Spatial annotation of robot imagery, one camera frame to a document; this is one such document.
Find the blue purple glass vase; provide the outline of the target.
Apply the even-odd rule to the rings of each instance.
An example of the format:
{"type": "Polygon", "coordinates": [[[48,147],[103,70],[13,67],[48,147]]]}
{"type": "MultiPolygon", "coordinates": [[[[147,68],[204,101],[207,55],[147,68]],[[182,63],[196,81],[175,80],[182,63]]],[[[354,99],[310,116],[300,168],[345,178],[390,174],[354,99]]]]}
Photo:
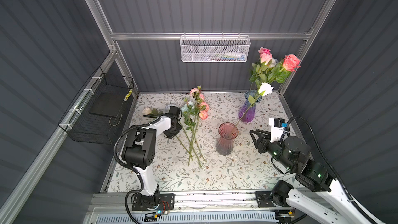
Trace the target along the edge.
{"type": "Polygon", "coordinates": [[[255,118],[256,104],[262,100],[262,96],[260,96],[256,90],[249,90],[245,92],[245,99],[246,101],[242,105],[238,113],[238,117],[241,122],[249,123],[255,118]],[[255,99],[253,104],[251,104],[249,101],[250,97],[255,99]]]}

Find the pale pink rose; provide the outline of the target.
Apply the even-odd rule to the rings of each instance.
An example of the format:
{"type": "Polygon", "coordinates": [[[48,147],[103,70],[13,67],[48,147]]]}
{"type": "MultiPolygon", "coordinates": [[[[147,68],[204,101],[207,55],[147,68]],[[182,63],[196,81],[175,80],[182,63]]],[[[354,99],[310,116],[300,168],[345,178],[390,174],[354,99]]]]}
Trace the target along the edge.
{"type": "Polygon", "coordinates": [[[144,118],[157,119],[157,118],[162,117],[162,116],[168,117],[169,115],[168,115],[168,113],[164,113],[162,110],[158,110],[156,108],[145,108],[142,111],[142,116],[144,118]]]}

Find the red glass vase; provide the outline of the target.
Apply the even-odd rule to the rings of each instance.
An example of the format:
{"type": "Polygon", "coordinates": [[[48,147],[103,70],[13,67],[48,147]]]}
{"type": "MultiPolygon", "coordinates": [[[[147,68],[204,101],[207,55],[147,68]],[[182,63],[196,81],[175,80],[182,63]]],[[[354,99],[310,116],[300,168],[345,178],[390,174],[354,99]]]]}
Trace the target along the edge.
{"type": "Polygon", "coordinates": [[[236,125],[230,122],[225,122],[220,125],[219,139],[216,142],[216,151],[223,156],[232,153],[234,141],[238,137],[239,131],[236,125]]]}

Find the white rose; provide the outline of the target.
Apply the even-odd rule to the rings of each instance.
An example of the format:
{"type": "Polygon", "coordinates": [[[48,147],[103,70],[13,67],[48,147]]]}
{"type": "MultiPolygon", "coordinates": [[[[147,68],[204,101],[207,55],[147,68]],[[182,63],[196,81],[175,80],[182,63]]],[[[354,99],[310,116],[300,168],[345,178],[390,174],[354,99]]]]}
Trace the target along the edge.
{"type": "MultiPolygon", "coordinates": [[[[268,84],[268,83],[262,83],[261,86],[260,86],[260,88],[257,89],[256,91],[258,92],[258,94],[259,94],[260,96],[263,97],[263,96],[266,96],[266,95],[271,94],[271,93],[273,92],[273,89],[274,89],[274,88],[273,88],[270,84],[268,84]]],[[[255,102],[255,99],[254,99],[253,97],[250,97],[250,98],[249,98],[249,101],[250,101],[251,104],[253,104],[253,103],[255,102]]],[[[237,121],[237,123],[236,123],[235,125],[238,126],[240,123],[241,123],[241,121],[240,121],[239,118],[238,118],[238,121],[237,121]]]]}

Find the light pink rose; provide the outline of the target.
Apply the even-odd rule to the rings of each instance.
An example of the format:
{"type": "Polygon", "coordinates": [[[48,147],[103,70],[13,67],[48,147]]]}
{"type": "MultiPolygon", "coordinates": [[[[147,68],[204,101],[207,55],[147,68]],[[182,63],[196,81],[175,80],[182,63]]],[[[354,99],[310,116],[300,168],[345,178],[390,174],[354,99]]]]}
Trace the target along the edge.
{"type": "Polygon", "coordinates": [[[259,89],[262,83],[269,83],[269,75],[276,63],[271,54],[260,54],[259,61],[252,64],[249,81],[259,89]]]}

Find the coral pink rose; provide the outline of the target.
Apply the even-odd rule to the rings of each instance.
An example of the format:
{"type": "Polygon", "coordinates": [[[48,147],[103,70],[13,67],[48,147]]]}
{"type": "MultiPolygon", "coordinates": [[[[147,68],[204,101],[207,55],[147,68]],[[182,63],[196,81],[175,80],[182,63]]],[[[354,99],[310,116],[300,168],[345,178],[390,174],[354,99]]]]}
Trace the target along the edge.
{"type": "Polygon", "coordinates": [[[300,67],[300,64],[301,60],[296,55],[286,55],[282,61],[278,62],[274,67],[269,68],[267,83],[270,85],[274,82],[283,84],[300,67]]]}

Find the magenta pink rose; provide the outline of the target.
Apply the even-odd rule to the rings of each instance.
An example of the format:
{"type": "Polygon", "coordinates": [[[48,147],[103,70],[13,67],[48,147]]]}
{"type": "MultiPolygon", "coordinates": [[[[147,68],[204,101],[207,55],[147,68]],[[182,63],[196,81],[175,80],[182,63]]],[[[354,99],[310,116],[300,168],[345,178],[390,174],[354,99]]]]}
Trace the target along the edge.
{"type": "Polygon", "coordinates": [[[256,67],[256,86],[260,88],[260,84],[267,81],[267,70],[270,60],[273,58],[271,50],[261,47],[259,50],[259,64],[256,67]]]}

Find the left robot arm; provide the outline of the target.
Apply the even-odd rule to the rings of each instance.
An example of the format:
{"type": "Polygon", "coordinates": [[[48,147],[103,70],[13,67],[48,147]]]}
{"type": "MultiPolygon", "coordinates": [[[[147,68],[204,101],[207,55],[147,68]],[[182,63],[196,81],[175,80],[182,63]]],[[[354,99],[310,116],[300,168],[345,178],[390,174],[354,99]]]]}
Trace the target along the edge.
{"type": "Polygon", "coordinates": [[[151,167],[155,158],[156,140],[162,134],[168,139],[174,138],[182,129],[179,123],[181,116],[182,111],[176,106],[171,106],[164,114],[150,112],[143,117],[153,118],[153,121],[132,125],[117,139],[119,142],[126,138],[121,158],[117,154],[118,144],[115,144],[114,159],[122,167],[136,173],[140,182],[140,189],[133,191],[133,204],[149,209],[154,209],[159,205],[161,199],[159,185],[151,167]]]}

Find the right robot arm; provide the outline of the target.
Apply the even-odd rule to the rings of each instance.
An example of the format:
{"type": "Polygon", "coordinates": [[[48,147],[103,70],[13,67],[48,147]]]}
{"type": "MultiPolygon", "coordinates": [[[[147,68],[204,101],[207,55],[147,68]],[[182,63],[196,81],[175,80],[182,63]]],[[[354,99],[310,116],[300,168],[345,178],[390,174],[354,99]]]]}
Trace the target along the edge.
{"type": "Polygon", "coordinates": [[[259,153],[268,153],[294,179],[311,192],[326,200],[332,208],[305,196],[291,183],[280,179],[270,193],[257,191],[258,205],[271,202],[276,207],[293,207],[322,224],[380,224],[382,221],[362,206],[336,176],[310,159],[310,147],[296,136],[274,141],[270,132],[251,130],[250,136],[259,153]]]}

